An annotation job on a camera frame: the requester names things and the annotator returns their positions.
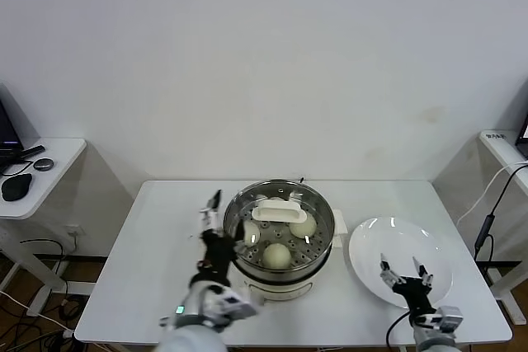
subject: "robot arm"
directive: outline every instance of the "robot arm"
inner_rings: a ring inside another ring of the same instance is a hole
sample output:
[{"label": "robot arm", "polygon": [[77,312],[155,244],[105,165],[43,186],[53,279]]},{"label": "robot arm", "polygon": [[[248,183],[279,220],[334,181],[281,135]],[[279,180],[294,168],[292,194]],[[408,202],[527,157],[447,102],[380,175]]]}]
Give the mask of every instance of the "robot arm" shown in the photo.
[{"label": "robot arm", "polygon": [[457,307],[431,306],[427,295],[432,289],[433,275],[416,258],[412,258],[419,278],[399,276],[390,269],[381,255],[381,279],[409,306],[409,322],[414,330],[417,352],[451,352],[455,348],[455,330],[463,320]]},{"label": "robot arm", "polygon": [[244,237],[240,222],[235,235],[224,235],[218,222],[221,191],[200,211],[205,244],[203,260],[197,263],[197,274],[191,278],[189,293],[169,317],[160,320],[163,337],[157,352],[224,352],[219,333],[233,321],[257,314],[249,297],[231,289],[228,272],[236,259],[236,249]]}]

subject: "pot rim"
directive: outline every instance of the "pot rim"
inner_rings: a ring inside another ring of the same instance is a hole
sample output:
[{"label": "pot rim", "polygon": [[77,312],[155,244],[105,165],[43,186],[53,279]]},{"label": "pot rim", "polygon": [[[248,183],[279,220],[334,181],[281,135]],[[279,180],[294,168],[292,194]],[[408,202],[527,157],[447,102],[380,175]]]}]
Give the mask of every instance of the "pot rim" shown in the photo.
[{"label": "pot rim", "polygon": [[[334,226],[334,230],[335,230],[335,227],[336,227],[336,220],[335,218],[333,217],[333,211],[332,211],[332,207],[330,206],[330,204],[324,199],[324,197],[318,193],[314,188],[310,187],[309,185],[305,185],[305,184],[302,184],[302,183],[299,183],[297,181],[288,181],[286,179],[270,179],[268,181],[258,181],[256,183],[253,183],[252,185],[249,185],[248,187],[246,187],[245,189],[239,191],[232,199],[231,201],[229,201],[229,205],[226,207],[225,209],[225,212],[224,212],[224,221],[223,221],[223,229],[224,229],[224,232],[227,233],[227,230],[226,230],[226,215],[229,213],[229,210],[231,209],[231,206],[234,204],[234,201],[240,197],[241,195],[244,195],[246,194],[248,191],[250,191],[251,189],[257,187],[257,186],[260,186],[260,185],[266,185],[266,184],[271,184],[271,183],[274,183],[274,182],[280,182],[280,183],[286,183],[288,185],[297,185],[297,186],[301,186],[303,187],[304,189],[306,190],[309,190],[312,194],[318,196],[320,198],[320,200],[325,204],[327,205],[328,207],[328,212],[331,214],[331,221],[332,221],[332,225]],[[322,257],[322,256],[327,256],[327,253],[330,252],[330,249],[332,247],[332,240],[333,240],[333,232],[331,232],[331,236],[330,236],[330,240],[328,241],[327,245],[324,247],[323,251],[319,254],[319,257]],[[245,260],[243,257],[237,255],[237,259],[236,261],[240,260],[241,262],[243,262],[245,265],[248,265],[250,267],[252,267],[253,269],[255,270],[259,270],[259,271],[263,271],[265,272],[266,274],[275,274],[275,275],[281,275],[281,274],[294,274],[295,272],[297,271],[301,271],[301,270],[306,270],[307,268],[309,268],[310,266],[313,266],[313,265],[316,265],[317,263],[320,262],[320,260],[312,260],[312,261],[309,261],[308,263],[305,263],[305,264],[302,264],[298,267],[295,267],[295,268],[288,268],[288,269],[285,269],[285,270],[271,270],[271,269],[267,269],[265,267],[262,267],[262,266],[259,266],[259,265],[255,265],[253,264],[251,261],[247,261]]]}]

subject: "stainless steel pot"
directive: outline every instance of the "stainless steel pot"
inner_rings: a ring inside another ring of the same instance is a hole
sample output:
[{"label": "stainless steel pot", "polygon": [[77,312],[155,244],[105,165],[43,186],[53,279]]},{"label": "stainless steel pot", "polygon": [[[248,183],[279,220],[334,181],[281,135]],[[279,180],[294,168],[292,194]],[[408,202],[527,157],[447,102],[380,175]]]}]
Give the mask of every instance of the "stainless steel pot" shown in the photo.
[{"label": "stainless steel pot", "polygon": [[[295,284],[318,272],[326,262],[332,247],[334,217],[328,202],[314,189],[294,181],[272,180],[250,185],[229,203],[224,215],[224,231],[234,235],[239,221],[252,221],[252,210],[262,199],[279,197],[295,201],[311,214],[317,223],[312,237],[293,236],[287,223],[257,222],[261,237],[255,246],[245,246],[234,262],[246,276],[270,285]],[[271,270],[262,264],[262,253],[272,243],[282,243],[292,256],[290,267]]]}]

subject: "pot handle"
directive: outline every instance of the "pot handle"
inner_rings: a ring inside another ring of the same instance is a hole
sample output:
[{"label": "pot handle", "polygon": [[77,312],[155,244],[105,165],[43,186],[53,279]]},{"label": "pot handle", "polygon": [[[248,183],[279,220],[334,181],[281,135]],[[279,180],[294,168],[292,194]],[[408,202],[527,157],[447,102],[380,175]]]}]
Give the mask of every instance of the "pot handle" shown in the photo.
[{"label": "pot handle", "polygon": [[296,202],[273,199],[260,201],[251,215],[259,222],[302,223],[307,218],[306,212]]},{"label": "pot handle", "polygon": [[335,224],[332,246],[343,247],[342,236],[348,234],[347,224],[345,223],[345,219],[343,218],[343,212],[341,210],[333,209],[332,213]]}]

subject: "wooden floor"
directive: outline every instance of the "wooden floor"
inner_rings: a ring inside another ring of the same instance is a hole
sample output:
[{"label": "wooden floor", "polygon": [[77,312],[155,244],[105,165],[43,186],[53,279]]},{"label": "wooden floor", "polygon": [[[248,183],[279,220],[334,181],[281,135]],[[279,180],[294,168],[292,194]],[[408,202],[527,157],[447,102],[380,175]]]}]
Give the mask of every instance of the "wooden floor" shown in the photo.
[{"label": "wooden floor", "polygon": [[[5,259],[0,258],[0,279],[3,279],[5,274],[11,268],[12,263]],[[84,282],[95,282],[97,277],[101,273],[103,264],[99,263],[70,263],[68,268],[63,274],[63,277],[67,280],[76,280]],[[19,270],[13,278],[12,282],[9,284],[8,288],[5,290],[6,293],[9,293],[14,298],[19,300],[26,305],[32,299],[34,293],[41,286],[41,283],[33,275],[27,273],[25,270]],[[519,286],[516,290],[513,291],[517,302],[521,305],[526,315],[528,315],[528,282]],[[49,310],[53,307],[60,305],[63,300],[63,295],[53,294],[49,301],[46,304],[45,310]],[[24,310],[17,306],[15,303],[7,299],[5,296],[0,297],[0,308],[4,308],[15,316],[0,310],[0,352],[7,352],[12,348],[15,339],[15,330],[18,322],[24,323],[24,325],[19,326],[18,333],[19,335],[25,331],[21,336],[18,336],[17,345],[22,345],[27,341],[33,340],[40,335],[39,330],[34,327],[26,326],[25,324],[34,324],[41,328],[42,333],[47,333],[50,331],[58,330],[58,326],[54,323],[50,323],[45,319],[38,318],[22,318],[20,315],[23,314]],[[57,312],[57,309],[54,309],[48,313],[47,316],[61,321]],[[78,319],[68,323],[70,328],[74,328],[77,324]],[[512,326],[513,329],[513,338],[508,343],[493,344],[493,345],[473,345],[473,352],[521,352],[528,350],[528,326]],[[468,346],[461,348],[463,351],[469,350]],[[35,342],[31,345],[28,345],[26,348],[13,349],[11,352],[18,352],[19,350],[24,350],[24,352],[40,352],[40,346],[38,342]],[[63,347],[63,351],[67,351],[67,346]],[[97,348],[95,345],[89,345],[88,352],[101,352],[102,350]],[[262,348],[244,348],[243,352],[262,352]],[[353,350],[354,352],[381,352],[387,351],[386,348],[357,348],[349,349],[345,348],[341,351],[346,352],[345,350]],[[414,348],[408,348],[409,352],[414,351]],[[314,352],[315,349],[289,349],[289,352]]]}]

